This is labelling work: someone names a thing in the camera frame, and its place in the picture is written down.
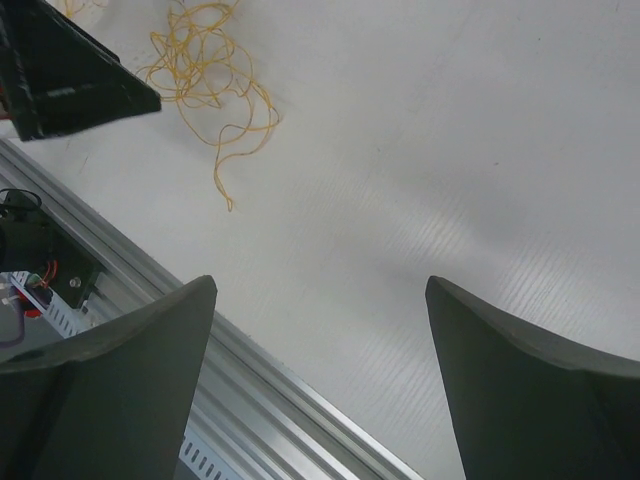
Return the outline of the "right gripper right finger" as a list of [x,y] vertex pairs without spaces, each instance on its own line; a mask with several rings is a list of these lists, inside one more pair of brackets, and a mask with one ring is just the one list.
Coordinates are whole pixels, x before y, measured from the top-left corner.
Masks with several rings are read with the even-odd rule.
[[639,364],[429,278],[425,299],[469,479],[636,479]]

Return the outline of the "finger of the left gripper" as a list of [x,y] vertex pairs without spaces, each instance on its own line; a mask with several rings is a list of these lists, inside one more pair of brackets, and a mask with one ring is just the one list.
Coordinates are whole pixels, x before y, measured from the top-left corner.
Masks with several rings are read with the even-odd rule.
[[46,1],[1,3],[1,118],[22,141],[161,110],[119,57]]

